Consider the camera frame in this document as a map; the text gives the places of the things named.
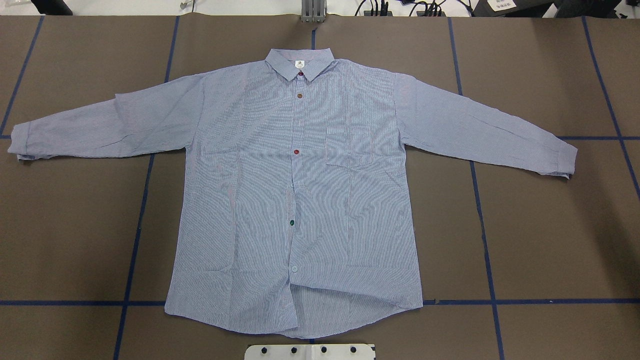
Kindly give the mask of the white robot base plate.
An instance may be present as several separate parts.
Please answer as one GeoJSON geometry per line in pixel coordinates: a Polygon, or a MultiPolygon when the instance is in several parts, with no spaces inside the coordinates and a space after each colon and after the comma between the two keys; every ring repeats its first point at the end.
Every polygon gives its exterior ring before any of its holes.
{"type": "Polygon", "coordinates": [[[375,360],[374,344],[256,344],[247,347],[245,360],[375,360]]]}

